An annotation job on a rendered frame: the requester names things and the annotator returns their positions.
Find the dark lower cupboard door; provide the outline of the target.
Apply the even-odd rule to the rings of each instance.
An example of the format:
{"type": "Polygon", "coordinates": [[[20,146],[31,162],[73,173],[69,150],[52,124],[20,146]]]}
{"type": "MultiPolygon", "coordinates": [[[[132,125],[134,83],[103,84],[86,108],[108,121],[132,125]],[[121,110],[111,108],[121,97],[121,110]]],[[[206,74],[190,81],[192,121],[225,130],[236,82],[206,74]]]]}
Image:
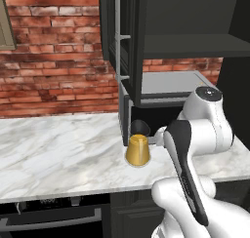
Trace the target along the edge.
{"type": "Polygon", "coordinates": [[[150,189],[111,193],[110,213],[111,238],[151,238],[164,217],[150,189]]]}

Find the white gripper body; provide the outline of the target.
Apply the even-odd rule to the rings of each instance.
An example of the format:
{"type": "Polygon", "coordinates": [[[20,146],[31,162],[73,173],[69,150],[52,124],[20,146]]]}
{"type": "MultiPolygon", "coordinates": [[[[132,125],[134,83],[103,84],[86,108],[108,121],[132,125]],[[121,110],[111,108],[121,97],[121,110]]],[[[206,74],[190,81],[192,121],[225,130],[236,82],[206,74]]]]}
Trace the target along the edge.
{"type": "Polygon", "coordinates": [[[157,146],[165,146],[165,144],[164,144],[164,133],[165,133],[166,129],[167,129],[167,127],[164,126],[164,127],[159,128],[156,131],[156,133],[154,135],[154,140],[155,140],[155,144],[157,146]]]}

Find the black oven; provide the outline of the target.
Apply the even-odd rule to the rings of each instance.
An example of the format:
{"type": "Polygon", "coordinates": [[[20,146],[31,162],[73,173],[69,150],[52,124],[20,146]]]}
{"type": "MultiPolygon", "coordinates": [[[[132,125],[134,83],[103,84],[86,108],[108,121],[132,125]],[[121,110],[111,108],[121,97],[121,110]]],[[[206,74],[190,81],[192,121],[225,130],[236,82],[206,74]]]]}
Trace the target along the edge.
{"type": "Polygon", "coordinates": [[[111,238],[109,195],[2,203],[0,238],[111,238]]]}

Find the beige window frame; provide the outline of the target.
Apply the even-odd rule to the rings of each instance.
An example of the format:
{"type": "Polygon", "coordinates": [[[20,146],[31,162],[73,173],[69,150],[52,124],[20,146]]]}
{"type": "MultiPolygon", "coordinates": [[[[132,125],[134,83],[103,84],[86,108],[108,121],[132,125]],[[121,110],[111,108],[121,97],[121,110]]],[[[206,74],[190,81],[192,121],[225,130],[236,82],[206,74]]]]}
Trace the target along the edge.
{"type": "Polygon", "coordinates": [[[13,51],[16,48],[6,1],[0,0],[0,51],[13,51]]]}

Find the dark upper cupboard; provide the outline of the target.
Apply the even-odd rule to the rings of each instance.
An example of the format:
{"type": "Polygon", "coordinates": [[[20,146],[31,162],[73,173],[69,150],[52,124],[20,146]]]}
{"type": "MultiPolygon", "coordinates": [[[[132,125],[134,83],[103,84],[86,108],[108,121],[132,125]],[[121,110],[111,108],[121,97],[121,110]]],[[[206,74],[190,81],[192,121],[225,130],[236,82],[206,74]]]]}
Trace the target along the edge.
{"type": "Polygon", "coordinates": [[[250,57],[250,0],[147,0],[144,57],[250,57]]]}

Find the grey microwave oven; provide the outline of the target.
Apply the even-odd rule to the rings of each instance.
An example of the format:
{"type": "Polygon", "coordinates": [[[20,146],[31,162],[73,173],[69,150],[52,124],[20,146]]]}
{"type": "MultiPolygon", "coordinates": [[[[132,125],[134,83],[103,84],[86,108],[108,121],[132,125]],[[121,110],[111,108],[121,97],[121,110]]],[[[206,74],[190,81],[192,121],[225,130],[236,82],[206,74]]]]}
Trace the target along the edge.
{"type": "Polygon", "coordinates": [[[191,92],[197,87],[214,85],[198,71],[144,72],[141,106],[135,106],[123,84],[119,84],[119,123],[123,145],[127,146],[134,132],[133,122],[144,121],[144,133],[150,144],[156,144],[155,135],[168,126],[183,109],[191,92]]]}

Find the dark cupboard door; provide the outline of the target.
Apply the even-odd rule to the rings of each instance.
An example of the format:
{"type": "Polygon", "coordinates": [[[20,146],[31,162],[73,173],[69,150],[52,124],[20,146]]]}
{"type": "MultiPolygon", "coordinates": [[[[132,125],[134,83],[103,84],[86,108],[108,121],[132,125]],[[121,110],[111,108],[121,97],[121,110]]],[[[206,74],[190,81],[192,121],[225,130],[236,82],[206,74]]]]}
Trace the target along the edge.
{"type": "Polygon", "coordinates": [[[110,213],[111,238],[151,238],[164,217],[150,189],[111,193],[110,213]]]}
{"type": "MultiPolygon", "coordinates": [[[[123,84],[135,106],[141,106],[143,61],[146,35],[146,1],[121,0],[121,34],[130,39],[121,41],[121,74],[128,75],[123,84]]],[[[99,0],[101,40],[104,60],[108,60],[115,71],[115,0],[99,0]]]]}

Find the yellow cup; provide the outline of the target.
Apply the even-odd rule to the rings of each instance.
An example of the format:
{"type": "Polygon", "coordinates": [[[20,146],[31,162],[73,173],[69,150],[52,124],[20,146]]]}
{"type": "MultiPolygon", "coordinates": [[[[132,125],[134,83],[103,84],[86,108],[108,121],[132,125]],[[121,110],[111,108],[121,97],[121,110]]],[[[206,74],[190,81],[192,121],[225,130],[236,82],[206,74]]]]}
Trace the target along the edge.
{"type": "Polygon", "coordinates": [[[150,160],[148,139],[141,134],[132,135],[125,153],[127,162],[135,167],[146,165],[150,160]]]}

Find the dark tall cupboard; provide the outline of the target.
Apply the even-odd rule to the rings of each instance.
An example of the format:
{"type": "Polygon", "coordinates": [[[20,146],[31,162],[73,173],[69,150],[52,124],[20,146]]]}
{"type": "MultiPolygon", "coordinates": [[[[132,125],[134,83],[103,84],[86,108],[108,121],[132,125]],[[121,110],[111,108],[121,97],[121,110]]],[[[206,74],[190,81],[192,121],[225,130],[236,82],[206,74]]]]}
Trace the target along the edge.
{"type": "Polygon", "coordinates": [[[250,57],[224,58],[217,88],[234,134],[250,150],[250,57]]]}

